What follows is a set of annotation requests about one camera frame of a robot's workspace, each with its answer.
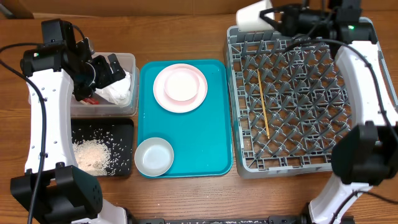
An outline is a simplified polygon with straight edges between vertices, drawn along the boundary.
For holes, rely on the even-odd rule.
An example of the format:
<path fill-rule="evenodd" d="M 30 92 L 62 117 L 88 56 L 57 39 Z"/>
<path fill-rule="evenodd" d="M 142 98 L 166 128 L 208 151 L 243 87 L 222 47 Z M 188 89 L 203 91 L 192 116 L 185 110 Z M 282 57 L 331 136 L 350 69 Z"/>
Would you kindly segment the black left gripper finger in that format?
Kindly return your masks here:
<path fill-rule="evenodd" d="M 94 80 L 93 88 L 103 89 L 117 81 L 124 79 L 126 73 L 124 70 L 117 72 L 101 72 Z"/>
<path fill-rule="evenodd" d="M 120 66 L 116 54 L 109 54 L 108 60 L 109 60 L 109 66 L 111 67 L 113 73 L 123 71 L 123 68 Z"/>

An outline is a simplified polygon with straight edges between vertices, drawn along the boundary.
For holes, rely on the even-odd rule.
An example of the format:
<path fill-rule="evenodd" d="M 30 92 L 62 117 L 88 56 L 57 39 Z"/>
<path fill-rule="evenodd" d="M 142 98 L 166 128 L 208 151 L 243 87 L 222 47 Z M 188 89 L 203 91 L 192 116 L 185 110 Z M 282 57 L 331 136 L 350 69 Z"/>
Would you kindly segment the red wrapper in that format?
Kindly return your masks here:
<path fill-rule="evenodd" d="M 85 98 L 83 100 L 80 100 L 80 103 L 84 105 L 98 105 L 99 101 L 94 98 Z"/>

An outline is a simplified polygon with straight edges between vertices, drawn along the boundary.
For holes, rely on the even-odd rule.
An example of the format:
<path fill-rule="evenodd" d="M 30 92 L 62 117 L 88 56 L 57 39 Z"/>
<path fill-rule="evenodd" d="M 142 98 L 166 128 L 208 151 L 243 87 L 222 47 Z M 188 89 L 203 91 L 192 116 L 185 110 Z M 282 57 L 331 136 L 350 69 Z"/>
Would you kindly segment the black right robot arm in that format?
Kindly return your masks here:
<path fill-rule="evenodd" d="M 265 8 L 259 17 L 282 35 L 306 35 L 306 43 L 326 43 L 343 76 L 352 126 L 333 147 L 332 176 L 308 206 L 311 223 L 340 223 L 362 194 L 397 174 L 397 111 L 379 64 L 378 39 L 360 21 L 359 1 L 330 1 L 329 12 L 308 2 Z"/>

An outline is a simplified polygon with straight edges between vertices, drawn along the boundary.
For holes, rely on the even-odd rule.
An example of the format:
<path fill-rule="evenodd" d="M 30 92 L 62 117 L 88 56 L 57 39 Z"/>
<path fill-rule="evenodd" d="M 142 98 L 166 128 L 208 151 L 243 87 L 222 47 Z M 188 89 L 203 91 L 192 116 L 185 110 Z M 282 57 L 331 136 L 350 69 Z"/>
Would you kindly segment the white paper cup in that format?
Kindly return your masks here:
<path fill-rule="evenodd" d="M 270 0 L 262 0 L 246 6 L 236 12 L 236 24 L 241 32 L 274 30 L 260 18 L 260 12 L 272 8 Z"/>

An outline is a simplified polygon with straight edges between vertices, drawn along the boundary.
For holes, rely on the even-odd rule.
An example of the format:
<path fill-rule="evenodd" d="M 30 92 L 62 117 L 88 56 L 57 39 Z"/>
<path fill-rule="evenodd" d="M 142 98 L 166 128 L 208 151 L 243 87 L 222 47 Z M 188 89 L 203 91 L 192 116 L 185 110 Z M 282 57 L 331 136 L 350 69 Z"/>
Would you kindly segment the pile of rice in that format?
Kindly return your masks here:
<path fill-rule="evenodd" d="M 79 169 L 97 177 L 131 174 L 131 142 L 114 129 L 77 128 L 72 131 L 73 151 Z"/>

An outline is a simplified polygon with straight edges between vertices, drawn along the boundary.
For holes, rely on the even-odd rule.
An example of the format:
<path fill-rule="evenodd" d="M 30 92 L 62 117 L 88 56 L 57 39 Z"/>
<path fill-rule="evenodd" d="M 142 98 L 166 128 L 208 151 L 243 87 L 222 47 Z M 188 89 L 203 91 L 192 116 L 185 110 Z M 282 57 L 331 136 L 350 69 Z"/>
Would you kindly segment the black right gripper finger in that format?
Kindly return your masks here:
<path fill-rule="evenodd" d="M 260 18 L 267 24 L 269 24 L 274 30 L 281 31 L 283 28 L 281 21 L 275 21 L 274 19 L 267 17 L 265 14 L 260 15 Z"/>
<path fill-rule="evenodd" d="M 268 9 L 262 10 L 259 15 L 260 16 L 265 16 L 265 15 L 270 14 L 270 13 L 284 12 L 284 8 L 285 8 L 284 6 L 268 8 Z"/>

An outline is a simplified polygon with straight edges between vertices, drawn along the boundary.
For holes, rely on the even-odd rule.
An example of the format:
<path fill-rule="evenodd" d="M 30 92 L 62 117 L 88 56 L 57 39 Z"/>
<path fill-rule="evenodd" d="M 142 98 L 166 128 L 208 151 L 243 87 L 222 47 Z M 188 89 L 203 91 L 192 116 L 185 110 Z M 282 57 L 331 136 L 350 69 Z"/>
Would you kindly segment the pink small bowl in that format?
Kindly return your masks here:
<path fill-rule="evenodd" d="M 188 101 L 197 95 L 200 83 L 198 75 L 187 68 L 167 72 L 164 90 L 175 101 Z"/>

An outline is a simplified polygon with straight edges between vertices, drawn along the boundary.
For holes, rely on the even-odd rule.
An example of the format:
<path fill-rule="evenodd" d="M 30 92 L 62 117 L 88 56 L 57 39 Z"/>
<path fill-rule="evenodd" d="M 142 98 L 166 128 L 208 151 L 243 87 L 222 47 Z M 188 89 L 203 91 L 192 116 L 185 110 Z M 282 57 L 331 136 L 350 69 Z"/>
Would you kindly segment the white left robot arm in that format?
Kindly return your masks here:
<path fill-rule="evenodd" d="M 17 76 L 28 86 L 30 148 L 24 174 L 11 179 L 12 196 L 28 222 L 134 223 L 131 212 L 103 198 L 95 176 L 79 169 L 71 130 L 71 102 L 122 80 L 115 54 L 95 56 L 78 27 L 54 19 L 41 23 L 42 43 L 26 43 Z"/>

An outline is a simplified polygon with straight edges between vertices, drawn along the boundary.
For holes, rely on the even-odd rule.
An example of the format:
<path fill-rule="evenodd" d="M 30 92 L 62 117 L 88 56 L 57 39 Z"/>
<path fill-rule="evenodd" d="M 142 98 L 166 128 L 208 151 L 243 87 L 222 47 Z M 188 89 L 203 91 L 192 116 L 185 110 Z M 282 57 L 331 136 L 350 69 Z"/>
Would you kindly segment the white napkin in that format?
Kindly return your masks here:
<path fill-rule="evenodd" d="M 95 93 L 115 105 L 126 104 L 129 100 L 131 86 L 131 74 L 126 72 L 126 76 L 119 81 L 103 88 L 96 89 Z"/>

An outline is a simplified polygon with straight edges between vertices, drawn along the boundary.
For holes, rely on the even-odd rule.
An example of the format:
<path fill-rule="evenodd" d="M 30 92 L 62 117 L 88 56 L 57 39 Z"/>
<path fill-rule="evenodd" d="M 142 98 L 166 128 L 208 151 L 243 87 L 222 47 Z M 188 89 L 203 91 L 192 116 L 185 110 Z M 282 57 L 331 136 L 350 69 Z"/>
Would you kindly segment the pink plate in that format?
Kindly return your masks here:
<path fill-rule="evenodd" d="M 164 83 L 167 78 L 167 72 L 176 68 L 187 68 L 198 75 L 199 89 L 196 96 L 188 101 L 175 101 L 167 96 L 164 90 Z M 155 78 L 153 84 L 153 94 L 158 104 L 163 109 L 173 113 L 187 113 L 199 107 L 205 100 L 208 91 L 208 84 L 204 74 L 193 65 L 186 63 L 177 63 L 164 68 Z"/>

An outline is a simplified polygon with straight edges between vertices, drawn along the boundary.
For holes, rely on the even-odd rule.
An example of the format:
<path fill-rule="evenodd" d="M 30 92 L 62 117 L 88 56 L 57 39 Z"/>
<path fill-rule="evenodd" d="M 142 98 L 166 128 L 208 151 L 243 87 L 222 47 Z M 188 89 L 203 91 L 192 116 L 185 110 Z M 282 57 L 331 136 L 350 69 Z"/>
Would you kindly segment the grey small bowl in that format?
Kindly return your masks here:
<path fill-rule="evenodd" d="M 138 171 L 148 177 L 165 174 L 174 161 L 174 150 L 162 138 L 149 138 L 138 145 L 134 153 L 134 163 Z"/>

